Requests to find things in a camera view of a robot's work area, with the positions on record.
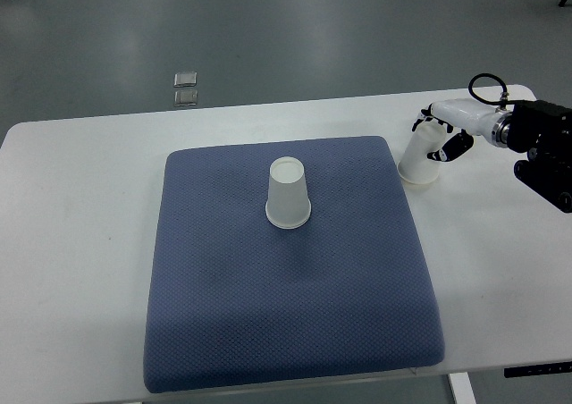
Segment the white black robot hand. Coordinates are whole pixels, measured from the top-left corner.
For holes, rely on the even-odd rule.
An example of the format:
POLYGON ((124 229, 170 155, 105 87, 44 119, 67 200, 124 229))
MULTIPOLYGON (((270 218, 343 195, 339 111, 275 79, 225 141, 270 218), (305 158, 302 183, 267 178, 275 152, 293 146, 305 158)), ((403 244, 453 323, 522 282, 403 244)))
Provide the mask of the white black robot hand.
POLYGON ((424 122, 442 126, 447 134, 459 132, 441 147, 426 154, 429 160, 448 163, 463 156, 474 145, 474 137, 483 137, 494 147, 508 147, 508 131, 512 112, 486 105, 474 99, 461 98, 433 102, 422 109, 412 131, 424 122))

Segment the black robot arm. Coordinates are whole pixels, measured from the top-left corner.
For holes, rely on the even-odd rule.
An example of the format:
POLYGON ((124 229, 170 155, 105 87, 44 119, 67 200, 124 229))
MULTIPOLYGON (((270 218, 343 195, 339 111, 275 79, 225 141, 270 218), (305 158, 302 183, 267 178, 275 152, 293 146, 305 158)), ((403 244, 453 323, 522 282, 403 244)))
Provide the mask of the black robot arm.
POLYGON ((475 100, 504 110, 513 110, 500 120, 493 140, 502 147, 526 154, 514 164, 517 179, 549 201, 560 211, 571 212, 571 109, 543 100, 510 100, 506 83, 491 73, 479 73, 468 83, 475 100), (481 78, 495 80, 501 87, 500 99, 489 101, 478 96, 474 84, 481 78))

